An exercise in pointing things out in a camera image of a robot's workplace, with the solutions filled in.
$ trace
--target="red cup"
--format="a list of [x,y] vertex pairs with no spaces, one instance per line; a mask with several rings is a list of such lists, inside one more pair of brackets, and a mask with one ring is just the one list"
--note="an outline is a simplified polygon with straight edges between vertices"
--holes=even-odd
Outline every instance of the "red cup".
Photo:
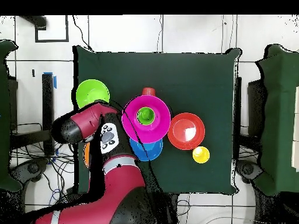
[[152,87],[144,87],[142,90],[142,95],[156,96],[156,90]]

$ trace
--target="blue bowl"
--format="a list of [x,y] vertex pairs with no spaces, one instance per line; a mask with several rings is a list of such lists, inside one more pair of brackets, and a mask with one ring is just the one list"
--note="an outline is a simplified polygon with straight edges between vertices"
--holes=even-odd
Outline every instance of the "blue bowl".
[[163,148],[163,142],[161,139],[157,142],[143,144],[144,149],[147,151],[147,154],[144,152],[141,144],[139,142],[135,142],[131,138],[130,138],[130,145],[131,145],[135,155],[142,162],[147,162],[149,160],[156,159],[161,154],[162,148]]

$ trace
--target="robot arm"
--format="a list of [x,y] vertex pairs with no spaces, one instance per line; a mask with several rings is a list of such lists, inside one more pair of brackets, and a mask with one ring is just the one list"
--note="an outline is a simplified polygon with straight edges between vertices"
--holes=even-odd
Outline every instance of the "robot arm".
[[53,124],[53,138],[60,143],[74,144],[91,136],[99,126],[100,140],[95,137],[91,145],[100,149],[102,158],[98,163],[101,164],[92,166],[101,166],[104,171],[103,197],[50,212],[34,224],[155,224],[145,182],[135,163],[137,158],[116,109],[96,103],[58,119]]
[[52,127],[53,138],[61,144],[76,144],[88,138],[100,126],[101,116],[107,113],[117,113],[117,110],[107,103],[97,102],[84,107],[74,115],[58,118]]

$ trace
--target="green bowl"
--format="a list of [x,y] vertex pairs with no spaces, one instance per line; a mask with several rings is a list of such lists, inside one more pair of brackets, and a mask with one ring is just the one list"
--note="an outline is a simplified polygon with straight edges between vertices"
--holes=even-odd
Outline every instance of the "green bowl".
[[80,83],[76,91],[76,101],[79,108],[83,108],[95,100],[109,102],[110,93],[104,83],[99,80],[89,79]]

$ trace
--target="floor tile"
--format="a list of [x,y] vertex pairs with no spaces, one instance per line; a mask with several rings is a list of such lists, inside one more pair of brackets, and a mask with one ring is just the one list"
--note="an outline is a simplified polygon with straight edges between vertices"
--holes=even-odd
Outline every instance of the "floor tile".
[[254,63],[239,63],[238,76],[242,78],[241,86],[241,128],[242,134],[248,134],[248,83],[260,79],[259,68]]
[[[41,39],[57,39],[65,37],[65,29],[53,29],[56,26],[65,26],[65,18],[61,16],[48,17],[49,28],[46,31],[39,31]],[[88,18],[85,15],[75,16],[77,26],[83,32],[85,42],[88,42]],[[82,41],[80,30],[74,25],[71,15],[68,16],[69,42],[36,43],[34,26],[16,17],[16,44],[19,46],[16,57],[17,60],[72,60],[72,46],[86,46]]]
[[299,113],[295,113],[293,140],[299,142]]
[[235,173],[235,185],[239,191],[233,195],[234,205],[255,206],[253,187],[250,184],[245,184],[237,173]]
[[191,206],[187,224],[231,224],[232,207]]
[[57,77],[57,88],[54,88],[54,119],[74,109],[71,101],[71,90],[74,87],[72,62],[18,61],[16,70],[19,82],[18,124],[42,123],[41,77],[44,72],[52,72],[53,76]]
[[[0,16],[0,40],[15,40],[15,17]],[[11,52],[7,60],[15,59],[15,52]]]
[[299,87],[296,87],[296,105],[295,113],[299,113]]
[[[51,165],[47,166],[44,174],[50,181],[51,189],[56,190],[58,188],[57,173],[54,171]],[[47,205],[49,203],[52,204],[55,202],[53,199],[51,199],[53,192],[49,188],[48,180],[46,179],[45,175],[42,175],[38,182],[29,182],[25,194],[25,204]]]
[[224,28],[223,28],[223,45],[222,51],[225,52],[230,48],[236,47],[236,25],[237,15],[224,15]]
[[37,211],[47,207],[47,205],[25,205],[25,212],[28,213],[30,211]]
[[292,145],[292,167],[299,169],[299,142],[295,141]]
[[296,15],[238,15],[237,46],[243,51],[240,61],[261,60],[269,44],[297,51],[298,39]]
[[253,224],[255,219],[255,207],[236,207],[232,213],[232,224]]
[[231,195],[213,193],[192,193],[190,195],[190,205],[231,205]]
[[165,53],[220,53],[222,15],[164,15]]
[[[58,166],[60,166],[61,162],[56,161],[56,164]],[[74,165],[68,164],[64,170],[72,172],[72,171],[74,171]],[[61,180],[60,180],[60,177],[57,178],[56,171],[53,169],[52,165],[48,165],[46,171],[44,172],[44,174],[48,177],[48,179],[50,181],[50,187],[53,191],[55,191],[55,190],[57,191],[58,185],[59,185],[59,188],[61,189]],[[25,196],[25,204],[47,205],[49,203],[50,204],[55,203],[55,200],[58,199],[58,197],[59,197],[58,193],[54,194],[54,198],[51,198],[53,192],[49,188],[48,180],[45,177],[45,175],[42,175],[40,181],[38,181],[36,183],[33,183],[33,182],[29,183],[27,191],[26,191],[26,196]],[[74,174],[63,172],[62,176],[65,181],[64,192],[66,192],[66,189],[68,189],[74,185]]]
[[162,30],[159,20],[160,15],[90,16],[90,45],[94,51],[156,52]]
[[180,194],[178,197],[178,205],[187,205],[191,194]]
[[186,224],[187,210],[188,210],[188,206],[178,206],[177,213],[178,213],[179,224]]

